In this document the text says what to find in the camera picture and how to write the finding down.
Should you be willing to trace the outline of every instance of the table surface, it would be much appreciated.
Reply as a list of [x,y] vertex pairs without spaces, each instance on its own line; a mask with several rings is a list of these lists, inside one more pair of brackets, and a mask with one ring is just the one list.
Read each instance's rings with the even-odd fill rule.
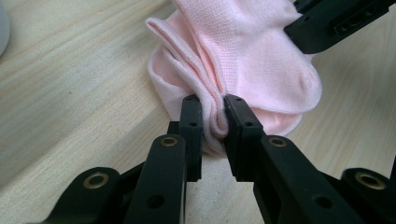
[[[147,157],[169,118],[150,83],[158,39],[147,17],[163,0],[3,0],[11,26],[0,57],[0,223],[43,220],[75,176],[120,173]],[[331,49],[314,66],[317,108],[288,135],[322,172],[350,167],[389,176],[396,154],[396,7]],[[263,223],[249,183],[227,160],[204,156],[187,188],[188,223]]]

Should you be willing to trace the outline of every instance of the brass insert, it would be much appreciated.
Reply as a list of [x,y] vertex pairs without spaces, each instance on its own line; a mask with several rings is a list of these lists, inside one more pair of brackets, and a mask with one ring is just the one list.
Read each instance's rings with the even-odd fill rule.
[[386,187],[385,183],[382,180],[368,173],[357,172],[355,174],[355,178],[359,181],[359,183],[370,189],[381,190]]
[[88,176],[84,180],[84,188],[86,189],[99,189],[104,186],[108,181],[108,175],[105,173],[97,172]]
[[285,147],[287,145],[285,140],[277,137],[270,138],[270,143],[275,147]]
[[174,137],[165,137],[161,140],[161,145],[165,147],[172,147],[177,144],[177,139]]

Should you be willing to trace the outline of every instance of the fabric fold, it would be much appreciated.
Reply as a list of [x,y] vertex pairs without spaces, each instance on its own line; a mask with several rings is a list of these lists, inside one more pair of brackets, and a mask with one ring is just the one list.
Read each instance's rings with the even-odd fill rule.
[[301,15],[288,0],[175,0],[166,20],[150,18],[161,39],[148,63],[156,91],[171,119],[181,100],[195,93],[203,105],[205,151],[225,156],[228,132],[223,97],[244,98],[269,134],[294,129],[314,108],[321,84],[311,64],[283,28]]

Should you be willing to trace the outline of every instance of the sock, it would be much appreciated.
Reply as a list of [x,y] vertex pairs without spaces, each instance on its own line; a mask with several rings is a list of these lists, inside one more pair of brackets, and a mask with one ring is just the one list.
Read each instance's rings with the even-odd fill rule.
[[244,98],[264,130],[284,135],[321,95],[311,55],[303,55],[283,32],[301,15],[288,0],[175,0],[167,20],[148,19],[162,43],[148,71],[171,119],[181,100],[195,93],[203,105],[210,148],[225,156],[228,132],[222,98]]

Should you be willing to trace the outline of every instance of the light wood surface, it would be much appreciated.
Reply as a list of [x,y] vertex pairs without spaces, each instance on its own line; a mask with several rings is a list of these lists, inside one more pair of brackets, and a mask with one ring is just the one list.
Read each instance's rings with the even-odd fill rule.
[[[0,223],[43,220],[68,184],[97,166],[144,161],[169,118],[150,84],[163,0],[3,0],[11,37],[0,57]],[[314,59],[323,96],[288,138],[320,171],[389,176],[396,154],[396,8]],[[263,223],[251,184],[204,157],[187,223]]]

